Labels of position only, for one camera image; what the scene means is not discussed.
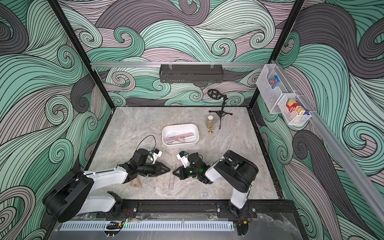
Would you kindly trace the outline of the clear short straight ruler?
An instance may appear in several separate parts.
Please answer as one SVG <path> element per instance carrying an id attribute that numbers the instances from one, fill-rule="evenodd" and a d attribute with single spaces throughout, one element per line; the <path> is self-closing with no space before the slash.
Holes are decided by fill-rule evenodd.
<path id="1" fill-rule="evenodd" d="M 175 186 L 175 176 L 174 175 L 170 175 L 170 179 L 169 179 L 169 190 L 170 191 L 173 191 L 174 190 L 174 186 Z"/>

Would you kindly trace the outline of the red straight ruler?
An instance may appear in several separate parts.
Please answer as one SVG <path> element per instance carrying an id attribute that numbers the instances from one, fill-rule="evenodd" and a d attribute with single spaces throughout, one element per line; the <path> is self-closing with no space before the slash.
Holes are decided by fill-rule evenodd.
<path id="1" fill-rule="evenodd" d="M 181 135 L 167 137 L 165 142 L 167 144 L 171 144 L 173 142 L 184 143 L 186 140 L 194 139 L 195 137 L 196 137 L 196 135 L 194 133 L 184 133 L 184 134 L 181 134 Z"/>

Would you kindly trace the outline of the white plastic storage box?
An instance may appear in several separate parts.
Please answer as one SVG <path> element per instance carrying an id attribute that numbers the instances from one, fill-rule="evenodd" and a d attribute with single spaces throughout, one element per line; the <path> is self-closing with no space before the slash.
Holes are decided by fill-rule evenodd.
<path id="1" fill-rule="evenodd" d="M 163 128 L 162 141 L 169 148 L 195 146 L 200 139 L 195 124 L 170 125 Z"/>

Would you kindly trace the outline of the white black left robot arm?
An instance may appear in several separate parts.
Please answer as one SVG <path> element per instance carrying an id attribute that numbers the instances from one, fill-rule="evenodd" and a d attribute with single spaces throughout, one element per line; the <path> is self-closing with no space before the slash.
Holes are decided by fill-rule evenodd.
<path id="1" fill-rule="evenodd" d="M 96 172 L 73 169 L 46 193 L 42 202 L 48 213 L 59 223 L 87 213 L 101 213 L 107 218 L 117 218 L 124 211 L 123 199 L 112 191 L 96 194 L 96 190 L 128 183 L 138 175 L 157 177 L 170 170 L 161 162 L 136 166 L 124 163 L 113 169 Z"/>

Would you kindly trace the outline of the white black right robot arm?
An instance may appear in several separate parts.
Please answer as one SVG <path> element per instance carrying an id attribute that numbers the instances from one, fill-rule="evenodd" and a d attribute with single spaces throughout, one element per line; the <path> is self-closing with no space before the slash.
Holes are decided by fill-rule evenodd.
<path id="1" fill-rule="evenodd" d="M 179 180 L 195 178 L 205 185 L 210 185 L 224 179 L 233 188 L 229 206 L 237 212 L 244 210 L 252 183 L 259 172 L 253 162 L 231 150 L 226 151 L 223 157 L 212 165 L 207 165 L 199 153 L 188 154 L 181 151 L 177 158 L 183 165 L 174 170 L 173 175 Z"/>

